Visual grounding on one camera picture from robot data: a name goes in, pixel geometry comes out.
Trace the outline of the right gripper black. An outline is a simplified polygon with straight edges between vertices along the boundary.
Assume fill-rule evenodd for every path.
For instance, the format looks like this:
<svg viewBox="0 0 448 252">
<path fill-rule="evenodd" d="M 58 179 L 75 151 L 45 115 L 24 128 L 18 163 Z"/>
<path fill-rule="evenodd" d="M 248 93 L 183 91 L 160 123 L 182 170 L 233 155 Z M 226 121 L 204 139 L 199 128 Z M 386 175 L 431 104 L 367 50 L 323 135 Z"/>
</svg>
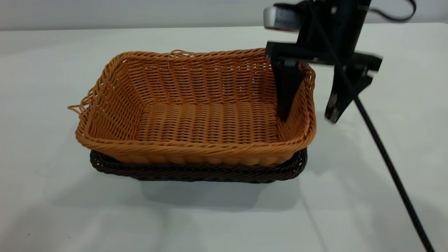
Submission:
<svg viewBox="0 0 448 252">
<path fill-rule="evenodd" d="M 334 65 L 326 45 L 329 43 L 352 84 L 355 93 L 367 88 L 378 71 L 379 56 L 355 52 L 371 2 L 369 0 L 304 0 L 297 4 L 276 3 L 265 8 L 265 28 L 297 32 L 294 43 L 268 42 L 265 56 L 272 62 L 296 60 L 304 63 Z M 299 63 L 272 63 L 276 86 L 277 115 L 286 122 L 305 74 Z M 336 124 L 353 101 L 341 73 L 335 67 L 332 90 L 325 110 L 328 121 Z"/>
</svg>

